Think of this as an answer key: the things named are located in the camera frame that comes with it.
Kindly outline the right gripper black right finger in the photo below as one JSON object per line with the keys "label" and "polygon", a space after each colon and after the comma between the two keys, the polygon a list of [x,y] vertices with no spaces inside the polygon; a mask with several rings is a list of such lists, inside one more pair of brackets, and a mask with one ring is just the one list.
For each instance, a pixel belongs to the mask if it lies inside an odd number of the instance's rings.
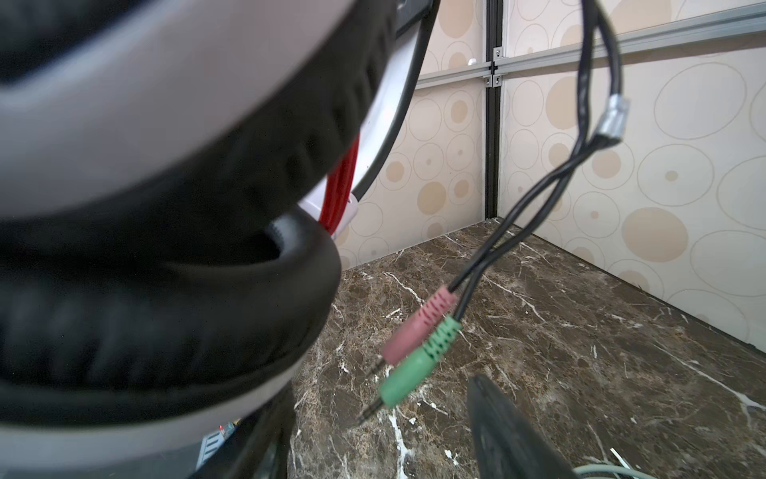
{"label": "right gripper black right finger", "polygon": [[574,478],[570,464],[485,375],[468,383],[467,407],[482,478]]}

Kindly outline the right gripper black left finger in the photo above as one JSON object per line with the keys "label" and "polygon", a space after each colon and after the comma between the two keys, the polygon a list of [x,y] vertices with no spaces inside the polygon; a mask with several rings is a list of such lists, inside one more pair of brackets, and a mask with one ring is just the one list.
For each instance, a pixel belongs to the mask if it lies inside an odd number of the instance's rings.
{"label": "right gripper black left finger", "polygon": [[235,432],[191,478],[286,478],[296,421],[292,384],[239,423]]}

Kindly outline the white black headphones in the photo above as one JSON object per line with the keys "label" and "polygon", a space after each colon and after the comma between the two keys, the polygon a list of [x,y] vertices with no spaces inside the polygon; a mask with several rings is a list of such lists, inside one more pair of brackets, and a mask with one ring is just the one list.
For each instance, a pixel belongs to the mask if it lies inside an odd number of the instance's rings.
{"label": "white black headphones", "polygon": [[292,384],[438,11],[2,3],[3,472],[155,459]]}

